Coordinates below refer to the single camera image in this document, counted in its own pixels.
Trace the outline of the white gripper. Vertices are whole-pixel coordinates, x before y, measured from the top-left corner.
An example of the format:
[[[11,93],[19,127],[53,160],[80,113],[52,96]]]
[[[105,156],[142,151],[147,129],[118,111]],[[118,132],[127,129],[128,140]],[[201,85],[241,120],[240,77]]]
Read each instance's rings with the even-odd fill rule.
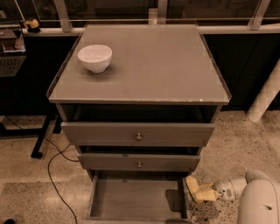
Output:
[[[218,181],[215,184],[204,184],[199,186],[199,192],[194,194],[195,201],[223,201],[237,200],[242,196],[242,192],[247,185],[245,178],[235,178]]]

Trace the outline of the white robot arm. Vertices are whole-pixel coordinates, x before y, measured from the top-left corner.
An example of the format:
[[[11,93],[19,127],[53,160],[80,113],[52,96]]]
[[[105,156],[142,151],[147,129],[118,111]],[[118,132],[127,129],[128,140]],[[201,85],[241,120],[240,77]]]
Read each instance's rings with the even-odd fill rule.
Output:
[[[280,184],[262,171],[214,184],[194,181],[190,194],[197,203],[240,200],[237,224],[280,224]]]

